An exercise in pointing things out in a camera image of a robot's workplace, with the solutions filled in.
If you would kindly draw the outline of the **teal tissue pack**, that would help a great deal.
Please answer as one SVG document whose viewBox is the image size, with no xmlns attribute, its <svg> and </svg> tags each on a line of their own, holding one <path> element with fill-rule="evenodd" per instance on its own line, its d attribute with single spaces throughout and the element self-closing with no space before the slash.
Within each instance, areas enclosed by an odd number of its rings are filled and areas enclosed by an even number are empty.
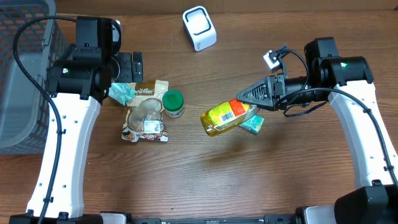
<svg viewBox="0 0 398 224">
<path fill-rule="evenodd" d="M 262 124 L 264 122 L 264 118 L 259 115 L 254 115 L 251 118 L 245 120 L 239 126 L 250 131 L 253 134 L 259 134 Z"/>
</svg>

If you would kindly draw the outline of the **yellow oil bottle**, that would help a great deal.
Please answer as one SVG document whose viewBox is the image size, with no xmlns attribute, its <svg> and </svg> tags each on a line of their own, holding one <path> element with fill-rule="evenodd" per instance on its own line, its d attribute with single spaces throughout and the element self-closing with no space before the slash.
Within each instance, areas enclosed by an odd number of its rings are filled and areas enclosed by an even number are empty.
<svg viewBox="0 0 398 224">
<path fill-rule="evenodd" d="M 233 99 L 204 112 L 200 119 L 207 135 L 213 137 L 243 124 L 258 114 L 259 110 L 256 105 Z"/>
</svg>

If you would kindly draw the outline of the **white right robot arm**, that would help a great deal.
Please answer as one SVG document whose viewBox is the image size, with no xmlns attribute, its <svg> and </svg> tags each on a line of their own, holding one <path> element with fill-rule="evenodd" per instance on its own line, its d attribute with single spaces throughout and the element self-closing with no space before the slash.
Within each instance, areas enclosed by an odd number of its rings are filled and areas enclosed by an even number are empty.
<svg viewBox="0 0 398 224">
<path fill-rule="evenodd" d="M 331 37 L 317 38 L 300 60 L 306 74 L 289 78 L 287 46 L 271 50 L 264 61 L 272 72 L 238 93 L 239 101 L 287 112 L 302 106 L 310 113 L 330 104 L 343 128 L 353 161 L 355 190 L 329 205 L 299 207 L 292 215 L 268 215 L 266 223 L 396 223 L 397 153 L 376 99 L 372 71 L 363 57 L 341 57 Z"/>
</svg>

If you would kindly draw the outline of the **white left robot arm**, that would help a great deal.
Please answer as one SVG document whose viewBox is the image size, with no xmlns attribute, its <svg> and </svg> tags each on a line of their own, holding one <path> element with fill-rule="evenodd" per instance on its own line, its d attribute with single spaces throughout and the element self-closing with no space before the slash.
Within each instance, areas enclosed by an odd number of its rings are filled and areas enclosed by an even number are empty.
<svg viewBox="0 0 398 224">
<path fill-rule="evenodd" d="M 25 213 L 11 223 L 131 223 L 123 212 L 85 214 L 83 179 L 88 145 L 114 79 L 132 57 L 120 51 L 114 19 L 79 16 L 76 42 L 54 61 L 47 84 L 38 86 L 50 107 L 47 140 L 37 185 Z"/>
</svg>

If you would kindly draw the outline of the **green lid jar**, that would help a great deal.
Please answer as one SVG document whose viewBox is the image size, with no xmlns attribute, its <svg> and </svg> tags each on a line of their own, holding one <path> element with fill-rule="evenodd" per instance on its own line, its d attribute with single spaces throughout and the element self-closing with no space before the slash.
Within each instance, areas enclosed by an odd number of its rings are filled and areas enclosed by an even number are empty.
<svg viewBox="0 0 398 224">
<path fill-rule="evenodd" d="M 162 98 L 164 110 L 171 118 L 179 118 L 185 111 L 183 95 L 178 90 L 169 90 Z"/>
</svg>

